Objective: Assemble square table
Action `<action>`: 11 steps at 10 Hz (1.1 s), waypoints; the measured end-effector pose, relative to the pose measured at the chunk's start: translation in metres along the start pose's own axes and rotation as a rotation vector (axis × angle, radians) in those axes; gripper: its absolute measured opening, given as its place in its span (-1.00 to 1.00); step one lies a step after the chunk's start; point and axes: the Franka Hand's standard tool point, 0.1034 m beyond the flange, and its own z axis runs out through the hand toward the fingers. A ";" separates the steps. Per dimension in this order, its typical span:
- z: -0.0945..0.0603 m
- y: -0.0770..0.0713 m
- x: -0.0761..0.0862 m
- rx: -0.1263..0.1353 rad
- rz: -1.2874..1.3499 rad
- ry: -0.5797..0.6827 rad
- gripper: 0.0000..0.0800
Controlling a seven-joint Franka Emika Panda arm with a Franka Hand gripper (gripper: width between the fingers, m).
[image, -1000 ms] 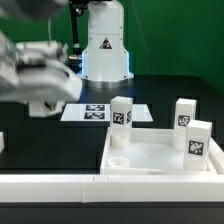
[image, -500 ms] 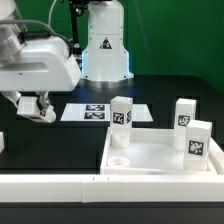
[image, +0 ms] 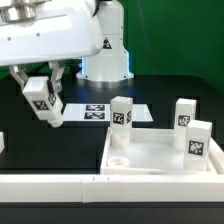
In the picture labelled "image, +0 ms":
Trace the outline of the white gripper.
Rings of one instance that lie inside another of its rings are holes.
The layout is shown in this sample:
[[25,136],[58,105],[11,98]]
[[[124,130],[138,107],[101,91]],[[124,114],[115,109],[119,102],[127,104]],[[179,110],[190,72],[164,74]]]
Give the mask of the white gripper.
[[0,0],[0,66],[10,66],[24,89],[28,76],[20,64],[49,62],[50,93],[62,90],[61,60],[91,56],[102,49],[97,17],[100,0]]

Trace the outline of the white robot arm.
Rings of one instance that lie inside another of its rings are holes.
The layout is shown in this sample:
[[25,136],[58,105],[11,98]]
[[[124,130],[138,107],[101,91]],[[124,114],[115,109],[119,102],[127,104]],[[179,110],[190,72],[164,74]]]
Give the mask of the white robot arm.
[[81,83],[117,87],[133,77],[123,32],[118,0],[0,0],[0,67],[25,86],[25,66],[47,62],[59,92],[63,62],[81,59]]

